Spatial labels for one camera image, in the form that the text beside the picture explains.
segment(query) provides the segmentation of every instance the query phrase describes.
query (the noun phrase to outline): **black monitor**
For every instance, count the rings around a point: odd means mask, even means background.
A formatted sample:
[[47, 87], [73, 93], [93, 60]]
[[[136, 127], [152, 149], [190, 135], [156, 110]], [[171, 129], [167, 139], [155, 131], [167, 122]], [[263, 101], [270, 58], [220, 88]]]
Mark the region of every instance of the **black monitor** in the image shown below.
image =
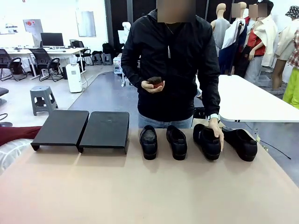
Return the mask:
[[64, 40], [61, 33], [41, 33], [43, 46], [45, 47], [63, 47]]

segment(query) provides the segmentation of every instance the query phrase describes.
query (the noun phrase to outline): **yellow-green pants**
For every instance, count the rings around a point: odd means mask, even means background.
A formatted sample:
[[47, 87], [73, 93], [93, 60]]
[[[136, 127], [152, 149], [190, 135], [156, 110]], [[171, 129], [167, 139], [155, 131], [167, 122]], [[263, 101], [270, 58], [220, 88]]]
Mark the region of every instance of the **yellow-green pants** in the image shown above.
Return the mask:
[[299, 69], [293, 68], [283, 100], [299, 109]]

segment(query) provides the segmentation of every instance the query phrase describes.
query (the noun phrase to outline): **black hooded jacket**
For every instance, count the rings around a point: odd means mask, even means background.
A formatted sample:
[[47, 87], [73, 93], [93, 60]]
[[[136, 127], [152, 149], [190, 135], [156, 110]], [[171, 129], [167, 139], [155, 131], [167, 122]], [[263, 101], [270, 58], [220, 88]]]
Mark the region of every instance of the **black hooded jacket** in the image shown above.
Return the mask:
[[[174, 33], [165, 23], [157, 22], [157, 9], [139, 18], [131, 27], [121, 67], [138, 89], [138, 111], [147, 118], [163, 122], [190, 118], [197, 71], [207, 115], [219, 113], [220, 69], [212, 26], [198, 16], [194, 22], [181, 23]], [[162, 77], [165, 87], [159, 93], [149, 93], [141, 82], [155, 76]]]

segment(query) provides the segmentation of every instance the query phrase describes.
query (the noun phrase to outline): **black shoe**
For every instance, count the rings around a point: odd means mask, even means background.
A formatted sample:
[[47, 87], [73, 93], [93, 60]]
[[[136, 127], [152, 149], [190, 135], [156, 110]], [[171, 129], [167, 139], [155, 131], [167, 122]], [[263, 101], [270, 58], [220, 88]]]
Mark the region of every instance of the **black shoe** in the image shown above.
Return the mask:
[[197, 124], [193, 130], [194, 141], [201, 146], [202, 152], [208, 160], [217, 160], [221, 152], [219, 138], [214, 131], [202, 124]]
[[158, 142], [155, 129], [151, 125], [146, 125], [140, 133], [139, 142], [142, 146], [143, 156], [146, 160], [156, 158]]
[[184, 160], [187, 154], [187, 142], [184, 133], [170, 125], [167, 128], [166, 138], [171, 145], [173, 158]]
[[243, 129], [230, 129], [223, 127], [224, 140], [238, 153], [239, 157], [247, 162], [252, 162], [257, 154], [257, 142]]

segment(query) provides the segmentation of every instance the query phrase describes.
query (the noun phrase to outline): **hand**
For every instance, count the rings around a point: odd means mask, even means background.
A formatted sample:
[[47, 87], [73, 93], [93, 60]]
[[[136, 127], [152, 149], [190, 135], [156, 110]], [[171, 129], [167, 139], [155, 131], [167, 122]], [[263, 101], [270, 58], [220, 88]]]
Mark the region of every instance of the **hand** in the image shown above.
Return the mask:
[[148, 81], [142, 81], [141, 82], [141, 87], [144, 88], [149, 93], [161, 92], [165, 87], [165, 81], [163, 81], [163, 85], [161, 85], [161, 86], [159, 86], [155, 89], [154, 89], [154, 85], [149, 84]]
[[219, 128], [218, 119], [217, 118], [211, 118], [210, 119], [210, 121], [209, 121], [209, 128], [211, 128], [214, 131], [215, 137], [220, 139], [221, 151], [223, 151], [224, 134], [223, 134], [222, 130]]
[[256, 51], [255, 50], [251, 50], [251, 52], [249, 53], [249, 57], [248, 57], [248, 60], [252, 60], [253, 58], [254, 58], [254, 54], [256, 53]]

